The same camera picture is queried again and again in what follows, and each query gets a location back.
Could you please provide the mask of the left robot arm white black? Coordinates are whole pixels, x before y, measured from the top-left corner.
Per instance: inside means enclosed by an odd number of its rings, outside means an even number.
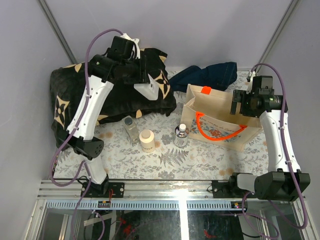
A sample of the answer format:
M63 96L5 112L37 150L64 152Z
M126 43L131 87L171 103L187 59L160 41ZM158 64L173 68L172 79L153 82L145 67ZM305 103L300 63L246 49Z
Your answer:
M126 33L115 36L106 55L96 55L85 63L85 88L77 111L67 127L67 145L85 157L90 177L85 192L90 197L111 197L108 175L99 158L104 141L94 136L103 104L116 82L132 86L149 101L158 99L159 88L147 73L146 58L141 56L139 39Z

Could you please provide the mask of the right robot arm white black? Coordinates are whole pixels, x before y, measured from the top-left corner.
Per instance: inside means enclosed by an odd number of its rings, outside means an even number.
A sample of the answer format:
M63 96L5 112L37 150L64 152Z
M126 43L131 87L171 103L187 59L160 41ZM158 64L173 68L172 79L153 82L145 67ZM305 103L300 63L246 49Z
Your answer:
M252 74L248 82L247 90L233 91L230 114L259 119L267 143L268 172L260 176L234 173L228 192L236 198L250 191L259 200L293 202L311 179L301 171L293 152L286 100L275 94L272 76Z

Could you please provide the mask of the white rectangular lotion bottle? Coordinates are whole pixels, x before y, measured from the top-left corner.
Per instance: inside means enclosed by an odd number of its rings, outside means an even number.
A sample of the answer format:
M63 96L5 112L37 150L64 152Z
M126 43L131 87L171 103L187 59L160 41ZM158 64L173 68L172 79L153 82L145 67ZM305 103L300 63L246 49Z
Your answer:
M156 101L159 96L159 85L150 74L147 74L147 80L149 83L136 83L133 87L149 101Z

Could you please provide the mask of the beige canvas bag orange handles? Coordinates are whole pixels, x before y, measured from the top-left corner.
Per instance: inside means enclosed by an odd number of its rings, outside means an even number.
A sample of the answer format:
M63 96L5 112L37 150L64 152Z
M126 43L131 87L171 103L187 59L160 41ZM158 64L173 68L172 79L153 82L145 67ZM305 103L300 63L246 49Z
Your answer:
M233 94L208 86L187 86L180 122L189 137L238 152L253 140L263 127L258 118L230 114Z

